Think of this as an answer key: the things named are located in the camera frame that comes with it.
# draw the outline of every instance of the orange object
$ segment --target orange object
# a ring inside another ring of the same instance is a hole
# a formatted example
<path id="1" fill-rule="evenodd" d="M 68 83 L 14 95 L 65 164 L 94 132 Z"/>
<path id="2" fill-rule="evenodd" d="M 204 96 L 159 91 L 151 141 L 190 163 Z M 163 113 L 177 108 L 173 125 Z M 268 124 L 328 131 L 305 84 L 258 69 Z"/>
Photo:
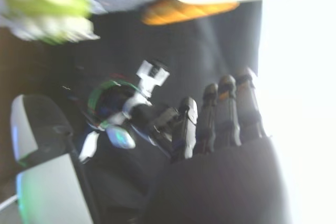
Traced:
<path id="1" fill-rule="evenodd" d="M 166 25 L 228 12 L 236 9 L 238 6 L 238 2 L 212 5 L 190 5 L 178 0 L 159 0 L 148 7 L 142 21 L 147 25 Z"/>

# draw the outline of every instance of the bright white light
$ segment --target bright white light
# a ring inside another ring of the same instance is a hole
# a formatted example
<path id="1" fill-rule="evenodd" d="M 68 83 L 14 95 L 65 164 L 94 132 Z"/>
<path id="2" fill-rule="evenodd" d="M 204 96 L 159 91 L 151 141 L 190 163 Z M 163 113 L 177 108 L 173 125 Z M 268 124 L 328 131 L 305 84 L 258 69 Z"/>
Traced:
<path id="1" fill-rule="evenodd" d="M 335 224 L 335 0 L 263 0 L 259 82 L 293 222 Z"/>

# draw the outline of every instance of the green and white package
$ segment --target green and white package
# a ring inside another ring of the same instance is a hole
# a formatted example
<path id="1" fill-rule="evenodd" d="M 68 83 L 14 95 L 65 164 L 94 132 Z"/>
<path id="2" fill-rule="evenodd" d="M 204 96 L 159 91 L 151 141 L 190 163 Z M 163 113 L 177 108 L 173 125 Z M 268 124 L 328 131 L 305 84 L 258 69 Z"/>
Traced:
<path id="1" fill-rule="evenodd" d="M 1 15 L 23 40 L 50 43 L 98 39 L 93 33 L 89 0 L 5 0 Z"/>

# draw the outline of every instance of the gray panel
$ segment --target gray panel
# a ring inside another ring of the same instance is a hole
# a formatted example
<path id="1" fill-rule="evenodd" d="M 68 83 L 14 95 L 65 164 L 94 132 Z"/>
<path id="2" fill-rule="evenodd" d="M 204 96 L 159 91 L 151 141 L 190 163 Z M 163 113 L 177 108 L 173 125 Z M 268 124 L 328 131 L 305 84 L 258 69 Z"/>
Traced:
<path id="1" fill-rule="evenodd" d="M 38 149 L 26 115 L 23 97 L 21 94 L 14 99 L 10 117 L 14 156 L 17 161 Z"/>
<path id="2" fill-rule="evenodd" d="M 26 224 L 93 224 L 69 154 L 20 173 L 20 214 Z"/>

